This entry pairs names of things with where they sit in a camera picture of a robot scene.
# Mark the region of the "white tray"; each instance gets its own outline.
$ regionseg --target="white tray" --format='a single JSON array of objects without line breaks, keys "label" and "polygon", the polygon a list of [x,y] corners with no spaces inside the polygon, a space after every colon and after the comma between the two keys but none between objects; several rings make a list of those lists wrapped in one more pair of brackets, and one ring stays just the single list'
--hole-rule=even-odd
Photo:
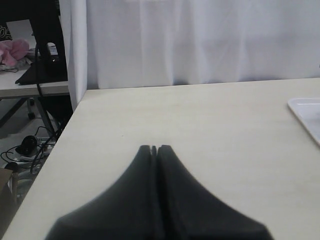
[{"label": "white tray", "polygon": [[320,98],[293,98],[289,108],[320,145]]}]

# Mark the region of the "cardboard box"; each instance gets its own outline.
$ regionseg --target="cardboard box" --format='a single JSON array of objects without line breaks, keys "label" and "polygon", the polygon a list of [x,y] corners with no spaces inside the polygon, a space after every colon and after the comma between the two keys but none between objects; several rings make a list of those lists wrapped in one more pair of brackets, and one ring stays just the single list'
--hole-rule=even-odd
[{"label": "cardboard box", "polygon": [[8,182],[12,179],[12,173],[11,170],[0,168],[0,239],[5,234],[18,209],[8,186]]}]

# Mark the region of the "desk surface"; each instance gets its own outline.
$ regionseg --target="desk surface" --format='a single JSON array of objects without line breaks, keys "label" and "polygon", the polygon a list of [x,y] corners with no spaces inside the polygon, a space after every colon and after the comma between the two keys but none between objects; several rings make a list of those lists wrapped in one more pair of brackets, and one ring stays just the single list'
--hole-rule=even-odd
[{"label": "desk surface", "polygon": [[[18,72],[0,71],[0,99],[1,98],[20,98],[28,96],[38,96],[37,86],[15,84],[28,69],[27,66],[19,69]],[[68,82],[52,82],[41,84],[41,90],[44,95],[67,94]]]},{"label": "desk surface", "polygon": [[140,145],[171,145],[213,194],[276,240],[320,238],[320,148],[287,101],[320,79],[88,90],[3,240],[43,240],[104,192]]}]

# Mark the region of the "office chair wheel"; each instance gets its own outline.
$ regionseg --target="office chair wheel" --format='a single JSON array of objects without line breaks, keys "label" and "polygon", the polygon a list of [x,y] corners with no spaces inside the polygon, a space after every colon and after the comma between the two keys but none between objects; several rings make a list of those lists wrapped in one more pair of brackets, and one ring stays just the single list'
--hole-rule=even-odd
[{"label": "office chair wheel", "polygon": [[28,118],[29,118],[30,120],[35,119],[35,118],[36,118],[36,115],[35,115],[33,112],[30,112],[30,113],[28,113]]}]

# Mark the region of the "white desk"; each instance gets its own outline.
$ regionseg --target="white desk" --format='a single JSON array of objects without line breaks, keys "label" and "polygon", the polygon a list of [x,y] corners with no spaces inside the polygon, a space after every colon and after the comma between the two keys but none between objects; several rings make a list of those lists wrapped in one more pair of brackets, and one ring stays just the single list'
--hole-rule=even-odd
[{"label": "white desk", "polygon": [[140,145],[171,145],[213,194],[276,240],[320,238],[320,148],[287,107],[320,79],[88,90],[3,240],[43,240]]},{"label": "white desk", "polygon": [[[14,99],[39,96],[37,86],[15,84],[28,69],[22,67],[18,72],[0,71],[0,99]],[[40,84],[44,95],[61,95],[69,93],[68,82],[53,82]]]}]

